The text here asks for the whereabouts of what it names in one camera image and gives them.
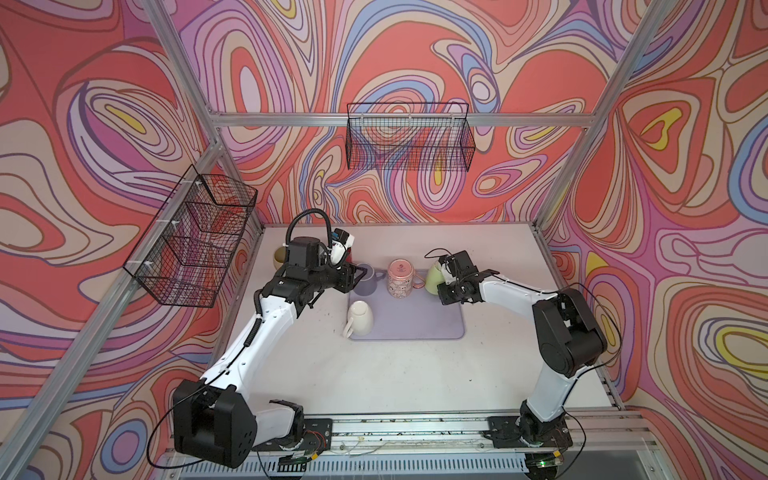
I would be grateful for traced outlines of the beige speckled mug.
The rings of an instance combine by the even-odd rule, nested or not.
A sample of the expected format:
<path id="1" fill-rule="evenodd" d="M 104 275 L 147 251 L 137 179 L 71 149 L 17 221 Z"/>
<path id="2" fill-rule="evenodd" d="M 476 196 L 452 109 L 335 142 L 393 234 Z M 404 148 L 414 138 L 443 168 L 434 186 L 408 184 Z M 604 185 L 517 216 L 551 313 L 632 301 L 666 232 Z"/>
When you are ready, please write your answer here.
<path id="1" fill-rule="evenodd" d="M 279 270 L 283 267 L 283 265 L 286 262 L 287 258 L 287 247 L 286 246 L 280 246 L 277 248 L 272 257 L 272 263 L 275 270 Z"/>

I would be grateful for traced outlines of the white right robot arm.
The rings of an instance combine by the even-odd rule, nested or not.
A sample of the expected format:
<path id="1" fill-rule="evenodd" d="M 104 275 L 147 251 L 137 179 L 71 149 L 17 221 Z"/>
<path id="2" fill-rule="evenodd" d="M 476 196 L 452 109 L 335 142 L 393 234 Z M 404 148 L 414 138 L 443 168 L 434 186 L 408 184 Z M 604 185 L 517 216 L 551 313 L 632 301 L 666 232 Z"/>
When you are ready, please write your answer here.
<path id="1" fill-rule="evenodd" d="M 544 365 L 533 393 L 521 404 L 516 430 L 523 443 L 542 445 L 564 420 L 578 379 L 607 351 L 606 336 L 583 294 L 573 288 L 537 290 L 497 270 L 479 270 L 467 251 L 441 255 L 437 263 L 442 304 L 495 304 L 533 323 Z"/>

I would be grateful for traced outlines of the light green mug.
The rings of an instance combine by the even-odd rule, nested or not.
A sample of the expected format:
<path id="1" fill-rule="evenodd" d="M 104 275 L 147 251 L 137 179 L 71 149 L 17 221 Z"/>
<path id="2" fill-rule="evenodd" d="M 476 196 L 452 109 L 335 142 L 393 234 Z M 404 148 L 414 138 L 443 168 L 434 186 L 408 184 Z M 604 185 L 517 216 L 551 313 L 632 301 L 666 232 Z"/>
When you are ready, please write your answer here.
<path id="1" fill-rule="evenodd" d="M 424 289 L 431 295 L 438 295 L 438 286 L 444 282 L 444 276 L 439 262 L 428 269 L 424 279 Z"/>

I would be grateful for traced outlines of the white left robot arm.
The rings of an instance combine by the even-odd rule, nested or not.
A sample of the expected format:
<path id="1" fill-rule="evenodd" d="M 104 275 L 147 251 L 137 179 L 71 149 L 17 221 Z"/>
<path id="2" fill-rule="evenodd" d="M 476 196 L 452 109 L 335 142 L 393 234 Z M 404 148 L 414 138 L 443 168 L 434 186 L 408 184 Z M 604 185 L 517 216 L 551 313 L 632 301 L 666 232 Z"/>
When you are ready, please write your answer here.
<path id="1" fill-rule="evenodd" d="M 258 446 L 297 447 L 310 434 L 304 410 L 294 402 L 272 400 L 253 412 L 249 384 L 305 309 L 327 290 L 351 292 L 367 270 L 349 260 L 351 233 L 327 224 L 324 238 L 294 236 L 297 223 L 287 227 L 285 259 L 254 292 L 254 313 L 233 344 L 200 379 L 184 380 L 173 392 L 167 414 L 174 449 L 197 463 L 236 468 Z"/>

